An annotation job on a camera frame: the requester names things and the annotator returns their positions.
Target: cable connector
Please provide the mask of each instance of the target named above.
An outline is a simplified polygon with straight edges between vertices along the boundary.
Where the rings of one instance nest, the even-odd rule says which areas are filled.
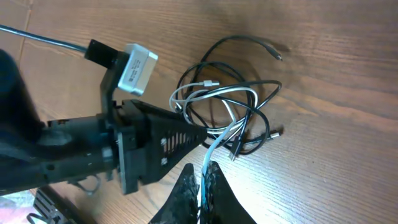
[[[231,151],[229,153],[229,158],[234,161],[236,156],[241,152],[243,148],[243,141],[241,136],[236,136],[234,139],[234,142],[232,143],[231,146]]]
[[[203,81],[203,86],[205,87],[218,86],[218,85],[220,85],[219,81],[211,81],[211,80]]]

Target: black cable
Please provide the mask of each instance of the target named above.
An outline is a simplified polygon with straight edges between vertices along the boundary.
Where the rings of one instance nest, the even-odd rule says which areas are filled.
[[[259,111],[259,109],[261,107],[263,107],[270,99],[272,99],[277,93],[278,91],[282,88],[282,84],[279,81],[276,80],[259,80],[259,81],[253,81],[253,82],[247,82],[244,77],[235,69],[233,68],[231,65],[225,63],[225,62],[217,62],[217,61],[210,61],[207,62],[207,58],[209,57],[209,55],[212,53],[212,51],[214,49],[217,48],[217,46],[219,46],[220,44],[222,44],[223,42],[227,41],[227,40],[234,40],[234,39],[243,39],[243,40],[250,40],[252,42],[255,42],[261,46],[263,46],[274,58],[276,58],[277,60],[282,60],[282,56],[280,56],[280,54],[273,49],[272,47],[268,46],[267,44],[263,43],[262,41],[260,41],[259,39],[252,37],[250,35],[231,35],[231,36],[227,36],[222,38],[221,40],[217,41],[212,47],[210,47],[210,49],[206,52],[206,54],[203,56],[203,58],[201,59],[201,61],[197,64],[192,65],[191,67],[189,67],[184,73],[183,75],[180,77],[180,80],[177,83],[177,88],[180,88],[183,80],[187,77],[187,75],[194,71],[194,74],[190,80],[190,83],[195,83],[197,82],[198,76],[201,74],[201,71],[205,68],[205,67],[213,67],[216,68],[217,70],[221,71],[222,73],[226,74],[229,77],[232,77],[233,79],[235,79],[237,81],[237,84],[234,85],[228,85],[228,86],[222,86],[219,88],[215,88],[213,90],[208,90],[205,91],[203,93],[198,94],[196,97],[199,96],[203,96],[203,95],[207,95],[210,93],[215,93],[216,91],[220,91],[220,90],[226,90],[229,88],[235,88],[235,87],[242,87],[242,86],[251,86],[251,85],[262,85],[262,84],[275,84],[278,87],[264,100],[262,101],[257,107],[254,107],[254,97],[252,94],[250,94],[249,91],[246,91],[246,96],[247,96],[247,103],[243,103],[240,101],[236,101],[233,100],[231,98],[227,98],[227,97],[223,97],[223,96],[212,96],[213,98],[219,99],[219,100],[225,100],[228,101],[230,103],[234,103],[237,104],[239,106],[243,106],[246,108],[246,114],[244,115],[244,121],[243,121],[243,125],[242,128],[240,130],[239,133],[239,129],[238,131],[235,131],[232,135],[228,136],[226,139],[222,140],[217,147],[225,147],[228,150],[230,150],[231,152],[233,152],[233,150],[237,150],[237,152],[234,153],[239,153],[241,155],[247,155],[247,154],[251,154],[254,151],[258,150],[267,139],[272,139],[270,137],[270,127],[269,127],[269,122],[267,117],[264,115],[264,113],[262,113],[261,111]],[[190,93],[193,90],[193,86],[190,86],[187,88],[187,92]],[[187,98],[188,95],[184,94],[184,92],[182,91],[182,98],[183,100]],[[175,94],[175,99],[178,99],[178,93]],[[188,115],[188,119],[193,122],[193,117],[192,115],[194,115],[195,117],[197,117],[199,119],[199,121],[202,123],[202,125],[205,128],[209,128],[209,126],[206,124],[205,120],[191,107],[193,102],[188,102],[187,103],[187,115]],[[249,119],[251,118],[251,116],[253,115],[253,113],[258,114],[263,120],[264,120],[264,124],[265,124],[265,132],[253,139],[245,139],[245,132],[247,129],[247,125],[249,122]],[[219,135],[218,134],[209,134],[208,137],[210,139],[215,140]],[[247,144],[257,144],[257,146],[255,146],[253,149],[251,149],[250,151],[242,151],[241,147],[243,145],[247,145]],[[203,145],[207,148],[209,148],[209,144],[207,143],[203,143]],[[233,149],[234,145],[239,145],[240,148],[239,149]]]
[[[17,30],[17,29],[14,29],[14,28],[11,28],[11,27],[8,27],[8,26],[4,26],[4,25],[1,25],[1,24],[0,24],[0,30],[6,31],[6,32],[10,32],[12,34],[16,34],[16,35],[19,35],[19,36],[27,37],[27,38],[30,38],[30,39],[38,40],[38,41],[41,41],[41,42],[45,42],[45,43],[48,43],[48,44],[53,44],[53,45],[57,45],[57,46],[60,46],[60,47],[65,47],[65,48],[72,49],[72,50],[77,50],[77,51],[83,52],[83,53],[85,53],[87,51],[87,48],[79,46],[77,44],[71,44],[71,43],[68,43],[68,42],[55,40],[55,39],[51,39],[51,38],[48,38],[48,37],[43,37],[43,36],[36,35],[36,34],[31,34],[29,32],[25,32],[25,31],[22,31],[22,30]]]

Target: wood grain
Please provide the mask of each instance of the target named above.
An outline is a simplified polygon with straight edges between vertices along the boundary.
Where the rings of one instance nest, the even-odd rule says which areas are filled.
[[[225,150],[214,155],[238,200],[258,223],[396,223],[397,10],[393,0],[34,0],[27,30],[81,45],[92,38],[117,49],[145,45],[160,59],[141,99],[162,108],[180,75],[218,39],[266,39],[284,62],[235,41],[212,56],[248,79],[284,85],[263,109],[283,137],[235,162]],[[21,70],[42,119],[100,112],[104,69],[78,53],[26,40]],[[252,125],[259,134],[261,120]],[[116,181],[94,197],[54,187],[98,223],[146,223],[185,163],[199,178],[204,153],[198,147],[159,183],[125,197]]]

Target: black plastic mount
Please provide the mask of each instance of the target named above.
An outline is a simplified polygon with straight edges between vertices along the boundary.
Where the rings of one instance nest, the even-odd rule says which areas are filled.
[[[138,181],[159,181],[207,138],[206,129],[187,124],[179,114],[138,100],[124,100],[118,115],[126,125],[118,130],[124,194],[137,191]]]
[[[91,60],[105,68],[111,68],[118,56],[118,50],[102,44],[96,40],[91,40],[85,53],[85,59]]]

